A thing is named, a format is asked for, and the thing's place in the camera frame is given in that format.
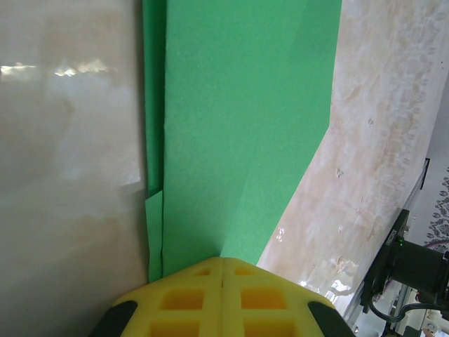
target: marble wall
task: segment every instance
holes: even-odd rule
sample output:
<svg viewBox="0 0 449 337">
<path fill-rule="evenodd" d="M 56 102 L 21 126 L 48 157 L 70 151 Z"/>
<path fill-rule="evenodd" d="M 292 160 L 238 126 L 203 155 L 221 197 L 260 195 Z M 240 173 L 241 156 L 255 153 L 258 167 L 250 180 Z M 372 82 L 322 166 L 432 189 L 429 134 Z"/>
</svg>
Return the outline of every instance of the marble wall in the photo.
<svg viewBox="0 0 449 337">
<path fill-rule="evenodd" d="M 343 313 L 422 170 L 448 0 L 343 0 L 330 126 L 258 265 Z"/>
<path fill-rule="evenodd" d="M 0 10 L 2 336 L 85 336 L 147 280 L 140 1 Z"/>
</svg>

